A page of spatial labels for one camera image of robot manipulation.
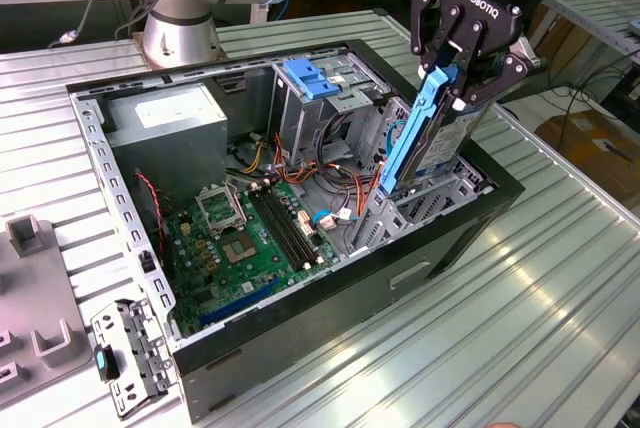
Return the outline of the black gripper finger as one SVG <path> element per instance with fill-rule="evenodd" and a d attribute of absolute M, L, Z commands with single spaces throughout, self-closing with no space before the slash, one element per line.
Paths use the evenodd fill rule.
<path fill-rule="evenodd" d="M 463 0 L 412 0 L 410 48 L 426 73 L 450 65 L 466 70 L 458 40 L 464 15 Z"/>
<path fill-rule="evenodd" d="M 476 22 L 473 30 L 479 36 L 469 50 L 462 51 L 458 75 L 449 88 L 453 110 L 470 110 L 494 101 L 537 73 L 537 55 L 525 35 L 521 34 L 508 48 L 482 55 L 479 42 L 487 28 Z"/>

